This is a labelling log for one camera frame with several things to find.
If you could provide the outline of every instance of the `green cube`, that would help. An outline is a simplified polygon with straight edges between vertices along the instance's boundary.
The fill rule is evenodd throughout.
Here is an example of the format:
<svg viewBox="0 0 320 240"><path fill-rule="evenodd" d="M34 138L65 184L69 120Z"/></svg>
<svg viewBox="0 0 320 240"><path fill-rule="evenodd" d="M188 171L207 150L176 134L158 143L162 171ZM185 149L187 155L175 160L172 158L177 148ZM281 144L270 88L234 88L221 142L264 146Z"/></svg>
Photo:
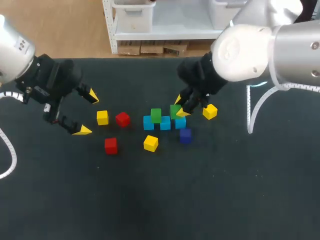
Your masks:
<svg viewBox="0 0 320 240"><path fill-rule="evenodd" d="M181 105L175 104L175 105L170 105L170 116L172 120L180 119L180 116L177 116L177 112L181 109Z"/></svg>
<svg viewBox="0 0 320 240"><path fill-rule="evenodd" d="M151 122L153 124L161 123L161 108L151 108Z"/></svg>

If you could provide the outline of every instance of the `white cable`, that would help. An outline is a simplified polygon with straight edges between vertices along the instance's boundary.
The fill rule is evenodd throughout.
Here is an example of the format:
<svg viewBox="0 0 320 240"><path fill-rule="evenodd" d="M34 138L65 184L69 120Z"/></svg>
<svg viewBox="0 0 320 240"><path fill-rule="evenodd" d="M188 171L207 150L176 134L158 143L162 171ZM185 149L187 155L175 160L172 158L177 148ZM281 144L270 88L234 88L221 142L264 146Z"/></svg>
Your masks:
<svg viewBox="0 0 320 240"><path fill-rule="evenodd" d="M302 89L307 91L312 91L316 93L320 93L320 87L319 86L310 86L310 85L304 85L304 84L297 84L297 83L285 83L281 84L281 86L285 89ZM271 89L269 89L257 102L255 105L252 115L251 115L251 95L250 95L250 86L246 86L246 118L247 118L247 130L249 134L252 134L254 131L254 125L256 121L256 117L258 115L259 109L264 104L264 102L275 92L277 92L279 89L275 86Z"/></svg>
<svg viewBox="0 0 320 240"><path fill-rule="evenodd" d="M18 100L20 102L23 102L23 99L24 99L21 94L16 93L16 92L11 92L11 91L1 92L0 93L0 99L5 98L5 97L11 97L11 98L14 98L14 99L16 99L16 100ZM17 154L16 154L14 146L12 145L12 143L7 138L7 136L2 131L1 128L0 128L0 138L2 138L2 140L4 141L6 146L8 147L8 149L9 149L9 151L11 153L11 158L12 158L12 162L11 162L10 168L7 171L5 171L4 173L0 174L0 179L3 179L6 176L8 176L9 174L11 174L15 170L16 165L17 165Z"/></svg>

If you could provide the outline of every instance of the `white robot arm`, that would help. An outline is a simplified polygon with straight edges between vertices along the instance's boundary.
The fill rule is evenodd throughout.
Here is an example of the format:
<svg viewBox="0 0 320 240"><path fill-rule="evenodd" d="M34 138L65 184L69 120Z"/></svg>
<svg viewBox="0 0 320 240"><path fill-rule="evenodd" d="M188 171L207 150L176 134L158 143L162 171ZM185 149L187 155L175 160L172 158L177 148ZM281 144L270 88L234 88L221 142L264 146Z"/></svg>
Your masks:
<svg viewBox="0 0 320 240"><path fill-rule="evenodd" d="M0 84L20 77L31 65L36 48L0 15Z"/></svg>
<svg viewBox="0 0 320 240"><path fill-rule="evenodd" d="M247 19L255 16L256 8L251 6L262 2L270 10L258 11L261 17L256 24L243 24L254 22ZM249 1L231 21L234 26L211 46L216 72L230 82L264 77L277 87L283 83L320 86L320 21L292 24L302 10L300 0Z"/></svg>
<svg viewBox="0 0 320 240"><path fill-rule="evenodd" d="M57 62L46 54L36 57L31 41L0 15L0 84L15 81L16 88L23 93L21 101L24 104L29 99L44 104L44 120L58 123L72 135L85 135L91 131L61 114L64 97L76 90L92 104L99 101L82 79L82 70L72 60Z"/></svg>
<svg viewBox="0 0 320 240"><path fill-rule="evenodd" d="M228 82L270 81L320 86L320 22L294 23L301 0L248 0L200 60L186 59L177 69L188 87L175 104L183 117L208 105Z"/></svg>

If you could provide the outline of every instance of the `red cube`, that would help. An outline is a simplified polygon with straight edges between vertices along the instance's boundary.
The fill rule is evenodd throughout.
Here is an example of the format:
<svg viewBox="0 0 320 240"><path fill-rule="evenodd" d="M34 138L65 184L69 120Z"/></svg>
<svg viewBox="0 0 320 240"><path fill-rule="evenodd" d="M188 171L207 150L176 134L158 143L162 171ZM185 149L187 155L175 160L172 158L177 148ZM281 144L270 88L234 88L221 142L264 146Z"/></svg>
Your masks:
<svg viewBox="0 0 320 240"><path fill-rule="evenodd" d="M107 138L104 140L104 148L105 152L108 155L115 155L118 153L118 145L117 145L117 139L114 138Z"/></svg>
<svg viewBox="0 0 320 240"><path fill-rule="evenodd" d="M122 112L115 117L115 121L120 127L125 128L130 124L130 116Z"/></svg>

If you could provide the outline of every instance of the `wooden floor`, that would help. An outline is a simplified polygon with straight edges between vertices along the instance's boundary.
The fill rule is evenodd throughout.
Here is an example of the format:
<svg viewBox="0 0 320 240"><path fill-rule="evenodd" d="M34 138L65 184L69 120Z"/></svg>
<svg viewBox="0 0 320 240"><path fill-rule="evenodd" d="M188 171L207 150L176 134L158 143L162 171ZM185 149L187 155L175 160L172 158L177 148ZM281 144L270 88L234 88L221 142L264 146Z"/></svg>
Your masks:
<svg viewBox="0 0 320 240"><path fill-rule="evenodd" d="M0 0L0 14L52 58L118 58L111 54L102 0ZM192 41L202 56L212 40Z"/></svg>

